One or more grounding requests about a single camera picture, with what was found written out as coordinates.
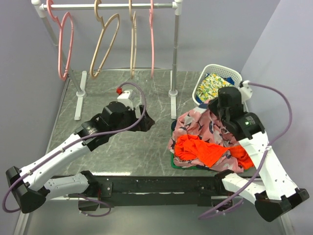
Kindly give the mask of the orange shorts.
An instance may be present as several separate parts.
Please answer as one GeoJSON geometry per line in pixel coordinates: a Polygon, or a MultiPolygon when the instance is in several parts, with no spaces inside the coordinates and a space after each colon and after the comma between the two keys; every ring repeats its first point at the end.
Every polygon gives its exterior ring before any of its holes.
{"type": "Polygon", "coordinates": [[[180,136],[174,145],[174,154],[185,161],[199,159],[208,167],[212,167],[223,156],[229,154],[237,160],[237,166],[244,170],[254,166],[248,153],[240,145],[224,147],[205,142],[194,135],[180,136]]]}

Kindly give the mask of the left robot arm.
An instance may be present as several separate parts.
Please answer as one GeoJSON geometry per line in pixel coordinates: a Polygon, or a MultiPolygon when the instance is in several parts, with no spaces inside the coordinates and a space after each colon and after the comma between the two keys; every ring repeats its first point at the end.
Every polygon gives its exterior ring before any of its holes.
{"type": "Polygon", "coordinates": [[[16,199],[19,210],[30,213],[46,200],[68,194],[97,196],[100,185],[90,171],[57,179],[54,175],[72,161],[106,144],[113,135],[124,131],[147,132],[154,123],[146,111],[146,104],[131,108],[118,101],[111,102],[36,162],[22,168],[13,166],[6,171],[9,192],[16,199]]]}

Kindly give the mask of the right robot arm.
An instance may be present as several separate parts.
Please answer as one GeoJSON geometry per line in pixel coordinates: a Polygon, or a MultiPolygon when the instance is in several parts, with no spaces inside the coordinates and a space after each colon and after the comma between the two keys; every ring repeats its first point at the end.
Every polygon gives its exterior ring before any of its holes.
{"type": "Polygon", "coordinates": [[[223,126],[235,137],[256,167],[255,174],[246,180],[225,170],[216,175],[214,190],[217,194],[233,194],[254,204],[258,214],[267,222],[294,209],[309,193],[299,188],[278,160],[266,130],[256,114],[244,110],[242,89],[224,87],[218,97],[208,103],[208,109],[217,115],[223,126]]]}

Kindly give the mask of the pink patterned garment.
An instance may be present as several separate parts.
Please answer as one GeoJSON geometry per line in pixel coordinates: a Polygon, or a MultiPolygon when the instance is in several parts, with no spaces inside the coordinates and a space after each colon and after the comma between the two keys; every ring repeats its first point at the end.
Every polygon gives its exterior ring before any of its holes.
{"type": "MultiPolygon", "coordinates": [[[[235,137],[223,126],[221,121],[209,109],[196,107],[177,119],[175,130],[168,143],[168,149],[174,154],[174,145],[182,135],[198,136],[208,143],[215,143],[224,147],[239,145],[235,137]]],[[[174,163],[181,167],[191,167],[195,165],[206,166],[199,159],[185,161],[174,154],[174,163]]],[[[244,169],[237,166],[237,160],[229,154],[223,156],[212,167],[214,171],[224,171],[227,169],[235,173],[242,173],[244,169]]]]}

